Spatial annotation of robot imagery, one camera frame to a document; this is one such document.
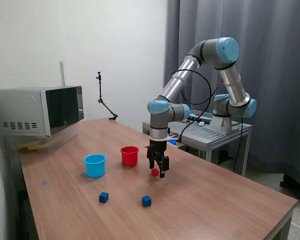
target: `gray curtain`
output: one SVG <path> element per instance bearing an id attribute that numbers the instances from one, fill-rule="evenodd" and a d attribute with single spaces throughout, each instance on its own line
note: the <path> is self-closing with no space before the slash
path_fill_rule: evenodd
<path id="1" fill-rule="evenodd" d="M 244 120 L 253 125 L 248 161 L 300 183 L 300 0 L 172 0 L 169 5 L 166 75 L 194 44 L 235 38 L 240 46 L 236 66 L 246 92 L 257 100 L 255 115 Z M 211 65 L 199 72 L 212 88 L 221 81 Z M 194 103 L 208 96 L 197 76 L 184 92 Z M 217 93 L 226 90 L 222 86 Z"/>

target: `blue cup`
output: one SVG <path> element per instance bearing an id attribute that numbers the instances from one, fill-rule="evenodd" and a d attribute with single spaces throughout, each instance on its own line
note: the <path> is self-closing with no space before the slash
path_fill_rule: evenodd
<path id="1" fill-rule="evenodd" d="M 86 175 L 90 178 L 100 178 L 106 172 L 106 156 L 91 154 L 83 159 Z"/>

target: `black cable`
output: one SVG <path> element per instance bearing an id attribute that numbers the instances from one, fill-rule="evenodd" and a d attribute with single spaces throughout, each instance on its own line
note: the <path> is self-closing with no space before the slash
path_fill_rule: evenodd
<path id="1" fill-rule="evenodd" d="M 221 85 L 223 82 L 224 82 L 224 81 L 219 82 L 219 84 L 216 86 L 215 90 L 213 91 L 212 95 L 214 95 L 214 94 L 216 93 L 217 89 L 220 87 L 220 85 Z M 182 95 L 182 97 L 184 98 L 184 100 L 185 100 L 187 103 L 192 104 L 192 105 L 201 105 L 201 104 L 204 104 L 206 101 L 209 100 L 209 98 L 207 98 L 207 99 L 206 99 L 205 101 L 203 101 L 203 102 L 200 102 L 200 103 L 192 103 L 192 102 L 190 102 L 190 101 L 188 101 L 188 100 L 186 99 L 186 97 L 185 97 L 184 93 L 182 92 L 182 90 L 181 90 L 180 92 L 181 92 L 181 95 Z"/>
<path id="2" fill-rule="evenodd" d="M 244 118 L 241 117 L 241 133 L 240 133 L 240 140 L 239 140 L 239 146 L 238 146 L 238 151 L 236 152 L 236 157 L 234 160 L 234 166 L 232 172 L 235 172 L 238 156 L 239 156 L 239 151 L 240 151 L 240 145 L 241 145 L 241 139 L 242 139 L 242 130 L 244 129 Z"/>
<path id="3" fill-rule="evenodd" d="M 170 134 L 170 127 L 168 127 L 168 135 L 172 138 L 176 138 L 178 137 L 178 133 L 173 133 L 173 134 Z"/>
<path id="4" fill-rule="evenodd" d="M 176 137 L 178 137 L 178 133 L 174 133 L 174 134 L 168 134 L 170 137 L 172 137 L 172 138 L 176 138 Z"/>
<path id="5" fill-rule="evenodd" d="M 202 77 L 202 78 L 205 80 L 205 82 L 208 84 L 210 97 L 209 97 L 209 99 L 208 99 L 209 102 L 208 102 L 208 104 L 207 104 L 205 110 L 204 110 L 204 111 L 203 111 L 196 119 L 194 119 L 194 120 L 193 120 L 192 122 L 190 122 L 187 126 L 185 126 L 184 129 L 181 131 L 180 136 L 179 136 L 179 140 L 178 140 L 179 143 L 181 143 L 181 140 L 182 140 L 182 134 L 183 134 L 184 131 L 187 129 L 187 127 L 189 127 L 191 124 L 193 124 L 193 123 L 196 122 L 198 119 L 200 119 L 200 117 L 201 117 L 201 116 L 205 113 L 205 111 L 208 109 L 208 107 L 209 107 L 209 105 L 210 105 L 210 103 L 211 103 L 211 98 L 212 98 L 212 96 L 213 96 L 212 90 L 211 90 L 211 85 L 210 85 L 209 81 L 208 81 L 203 75 L 201 75 L 201 74 L 200 74 L 199 72 L 197 72 L 197 71 L 190 70 L 190 69 L 178 69 L 178 70 L 176 70 L 176 71 L 170 73 L 169 77 L 171 78 L 173 74 L 175 74 L 175 73 L 177 73 L 177 72 L 180 72 L 180 71 L 189 71 L 189 72 L 192 72 L 192 73 L 196 73 L 196 74 L 198 74 L 200 77 Z"/>

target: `red cube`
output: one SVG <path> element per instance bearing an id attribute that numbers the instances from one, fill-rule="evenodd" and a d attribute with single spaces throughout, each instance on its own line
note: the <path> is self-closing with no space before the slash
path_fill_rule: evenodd
<path id="1" fill-rule="evenodd" d="M 152 175 L 152 177 L 158 177 L 159 176 L 159 170 L 157 168 L 151 169 L 151 175 Z"/>

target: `blue joint cap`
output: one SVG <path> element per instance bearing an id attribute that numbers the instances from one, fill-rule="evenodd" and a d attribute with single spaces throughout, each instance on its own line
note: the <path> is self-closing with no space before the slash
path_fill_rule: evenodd
<path id="1" fill-rule="evenodd" d="M 218 94 L 218 95 L 215 95 L 214 101 L 218 101 L 220 99 L 226 99 L 226 98 L 230 98 L 230 95 L 229 94 Z"/>
<path id="2" fill-rule="evenodd" d="M 183 110 L 184 110 L 183 120 L 186 120 L 190 116 L 190 107 L 187 104 L 182 104 L 182 106 L 183 106 Z"/>
<path id="3" fill-rule="evenodd" d="M 248 106 L 246 107 L 243 113 L 243 117 L 251 118 L 255 114 L 256 108 L 257 108 L 257 100 L 251 98 Z"/>
<path id="4" fill-rule="evenodd" d="M 151 114 L 162 114 L 169 109 L 169 102 L 163 100 L 151 100 L 148 102 L 148 112 Z"/>
<path id="5" fill-rule="evenodd" d="M 234 63 L 239 57 L 239 45 L 232 37 L 219 38 L 215 44 L 215 51 L 226 64 Z"/>

